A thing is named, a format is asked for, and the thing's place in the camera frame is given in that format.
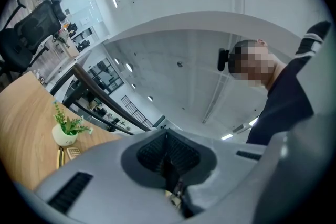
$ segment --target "office chair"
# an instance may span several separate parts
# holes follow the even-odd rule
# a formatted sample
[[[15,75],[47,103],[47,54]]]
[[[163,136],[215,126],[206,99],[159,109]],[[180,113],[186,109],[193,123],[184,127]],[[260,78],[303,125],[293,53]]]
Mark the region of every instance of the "office chair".
[[[69,34],[69,37],[72,38],[76,34],[76,31],[78,30],[78,27],[77,27],[76,24],[69,24],[67,30],[68,30],[69,33],[73,30],[73,33]]]
[[[0,55],[4,59],[4,62],[0,61],[0,76],[5,73],[10,82],[13,82],[10,72],[23,73],[31,67],[44,51],[49,50],[45,46],[47,39],[61,29],[50,0],[43,1],[14,28],[6,28],[19,9],[26,8],[20,0],[17,2],[18,7],[0,31]],[[43,49],[33,58],[40,45]]]
[[[51,0],[52,9],[54,10],[55,15],[60,22],[64,21],[65,18],[67,17],[62,11],[61,4],[60,4],[61,1],[62,0]]]

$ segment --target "green plant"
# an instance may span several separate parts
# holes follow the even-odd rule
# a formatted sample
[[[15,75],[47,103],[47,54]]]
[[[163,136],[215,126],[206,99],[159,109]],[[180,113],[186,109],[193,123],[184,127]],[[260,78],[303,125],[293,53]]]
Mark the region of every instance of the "green plant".
[[[76,134],[82,133],[84,131],[90,130],[88,127],[80,125],[80,123],[82,122],[82,119],[70,120],[69,117],[67,117],[67,119],[65,119],[64,110],[61,110],[58,107],[58,104],[56,102],[54,102],[54,106],[55,106],[56,111],[57,111],[57,114],[54,115],[54,118],[55,118],[56,122],[59,125],[61,125],[61,128],[62,128],[62,130],[65,134],[76,135]]]

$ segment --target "window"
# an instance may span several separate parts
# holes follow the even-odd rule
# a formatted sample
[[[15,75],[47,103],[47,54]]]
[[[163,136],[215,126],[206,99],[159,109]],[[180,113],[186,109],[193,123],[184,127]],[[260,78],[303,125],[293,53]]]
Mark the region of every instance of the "window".
[[[107,58],[92,67],[88,74],[107,94],[111,94],[124,83]]]

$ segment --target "person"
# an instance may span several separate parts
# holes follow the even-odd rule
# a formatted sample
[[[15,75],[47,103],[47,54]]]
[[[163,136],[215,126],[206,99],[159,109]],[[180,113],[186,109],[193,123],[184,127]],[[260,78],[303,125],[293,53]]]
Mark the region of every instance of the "person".
[[[290,130],[313,115],[310,102],[297,80],[297,73],[316,54],[330,29],[330,22],[315,24],[304,35],[295,58],[287,65],[269,52],[265,41],[243,40],[228,55],[229,73],[251,86],[268,90],[267,102],[250,130],[247,143],[267,145],[271,137]]]

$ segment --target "vent grille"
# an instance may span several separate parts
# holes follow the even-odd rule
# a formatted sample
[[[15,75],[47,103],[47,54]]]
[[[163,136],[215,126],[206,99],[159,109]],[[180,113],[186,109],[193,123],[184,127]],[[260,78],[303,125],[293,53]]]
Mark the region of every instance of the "vent grille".
[[[234,133],[238,132],[239,130],[241,130],[242,128],[244,128],[243,125],[238,126],[237,128],[235,128],[234,130],[232,130]]]
[[[57,211],[66,214],[91,181],[92,175],[78,172],[49,202]]]
[[[144,167],[162,176],[166,174],[166,163],[172,164],[179,175],[200,163],[199,153],[172,135],[154,139],[139,149],[137,158]]]
[[[261,159],[260,154],[256,154],[256,153],[251,153],[251,152],[247,152],[247,151],[237,151],[236,155],[240,156],[240,157],[244,157],[247,159],[253,159],[255,161],[258,161]]]

